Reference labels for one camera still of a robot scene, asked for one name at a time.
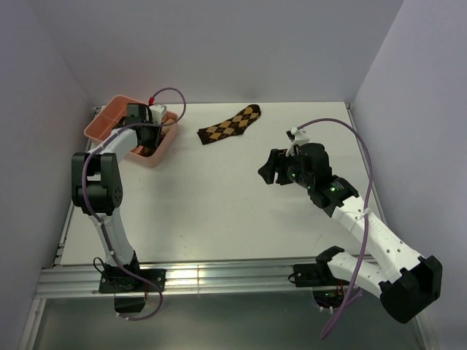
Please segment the brown argyle sock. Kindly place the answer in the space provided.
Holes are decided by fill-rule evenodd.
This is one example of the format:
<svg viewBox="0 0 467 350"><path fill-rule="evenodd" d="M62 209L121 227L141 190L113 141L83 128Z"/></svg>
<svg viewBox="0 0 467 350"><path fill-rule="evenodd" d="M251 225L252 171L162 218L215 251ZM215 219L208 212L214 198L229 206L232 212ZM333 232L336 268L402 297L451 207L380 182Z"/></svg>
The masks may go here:
<svg viewBox="0 0 467 350"><path fill-rule="evenodd" d="M197 135L203 145L213 144L233 136L241 136L261 115L260 106L250 104L223 122L198 129Z"/></svg>
<svg viewBox="0 0 467 350"><path fill-rule="evenodd" d="M140 155L148 158L152 156L156 150L157 150L157 147L142 147Z"/></svg>

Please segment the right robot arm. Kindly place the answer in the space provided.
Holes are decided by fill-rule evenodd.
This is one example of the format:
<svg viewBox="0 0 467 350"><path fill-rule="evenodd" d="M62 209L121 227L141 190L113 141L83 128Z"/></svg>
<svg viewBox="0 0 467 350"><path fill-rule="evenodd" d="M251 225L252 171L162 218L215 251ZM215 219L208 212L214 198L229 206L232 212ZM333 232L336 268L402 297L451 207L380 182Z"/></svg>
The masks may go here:
<svg viewBox="0 0 467 350"><path fill-rule="evenodd" d="M362 262L355 285L379 298L394 320L406 324L440 297L439 260L423 257L377 215L365 210L358 191L332 173L323 145L307 143L291 152L272 149L258 173L266 184L295 183L303 187L317 208L366 244L366 251L377 264Z"/></svg>

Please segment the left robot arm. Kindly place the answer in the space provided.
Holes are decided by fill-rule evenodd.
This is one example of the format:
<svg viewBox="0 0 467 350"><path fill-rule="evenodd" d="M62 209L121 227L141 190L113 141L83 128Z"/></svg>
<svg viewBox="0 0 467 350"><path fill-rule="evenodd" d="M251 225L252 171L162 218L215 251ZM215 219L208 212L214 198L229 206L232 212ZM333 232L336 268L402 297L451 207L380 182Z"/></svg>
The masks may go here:
<svg viewBox="0 0 467 350"><path fill-rule="evenodd" d="M105 140L72 156L73 204L94 224L104 247L104 270L116 273L115 281L125 291L139 288L142 272L120 215L123 185L119 163L137 147L155 147L160 131L149 106L129 103Z"/></svg>

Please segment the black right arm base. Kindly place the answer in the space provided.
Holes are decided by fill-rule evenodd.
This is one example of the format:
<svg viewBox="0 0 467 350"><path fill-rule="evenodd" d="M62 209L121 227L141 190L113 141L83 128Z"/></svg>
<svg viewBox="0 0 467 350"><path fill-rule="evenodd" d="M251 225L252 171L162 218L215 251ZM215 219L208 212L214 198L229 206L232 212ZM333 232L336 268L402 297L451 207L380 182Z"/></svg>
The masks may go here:
<svg viewBox="0 0 467 350"><path fill-rule="evenodd" d="M322 263L295 264L287 280L297 288L312 288L314 301L323 308L337 308L344 300L348 281L337 279Z"/></svg>

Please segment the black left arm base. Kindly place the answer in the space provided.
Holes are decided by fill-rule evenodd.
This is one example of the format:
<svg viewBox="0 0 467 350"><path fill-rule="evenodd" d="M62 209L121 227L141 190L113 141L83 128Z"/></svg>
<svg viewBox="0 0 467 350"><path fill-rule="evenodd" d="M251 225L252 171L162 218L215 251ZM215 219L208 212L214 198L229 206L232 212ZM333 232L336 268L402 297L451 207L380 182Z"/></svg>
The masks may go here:
<svg viewBox="0 0 467 350"><path fill-rule="evenodd" d="M162 268L142 269L133 276L116 270L114 276L102 276L99 283L99 293L114 296L114 309L120 315L134 316L143 312L149 306L149 294L161 295L166 281L166 270Z"/></svg>

